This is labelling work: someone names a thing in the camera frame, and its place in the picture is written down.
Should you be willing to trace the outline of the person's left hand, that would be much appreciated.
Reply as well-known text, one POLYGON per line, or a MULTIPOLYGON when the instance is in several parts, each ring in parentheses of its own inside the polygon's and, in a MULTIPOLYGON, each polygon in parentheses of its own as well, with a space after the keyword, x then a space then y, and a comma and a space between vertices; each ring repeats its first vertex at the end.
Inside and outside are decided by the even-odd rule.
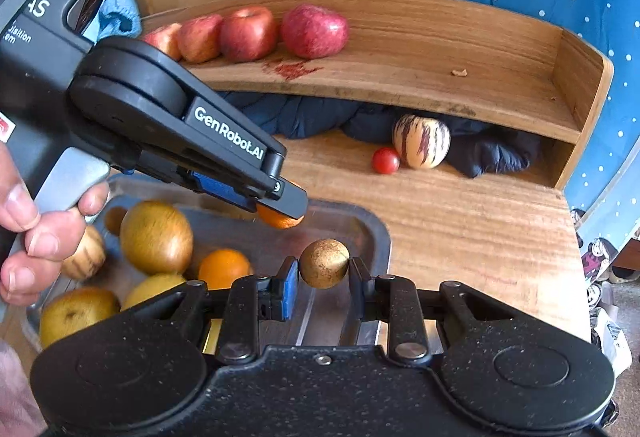
MULTIPOLYGON (((103 208, 110 188, 104 181, 89 188, 77 205, 43 214, 32 199, 12 156, 1 147, 1 227, 24 235, 25 248, 1 263, 1 296, 26 306, 52 284, 62 262, 75 253, 87 216, 103 208)), ((32 397, 20 357, 1 343, 1 434, 37 436, 46 427, 32 397)))

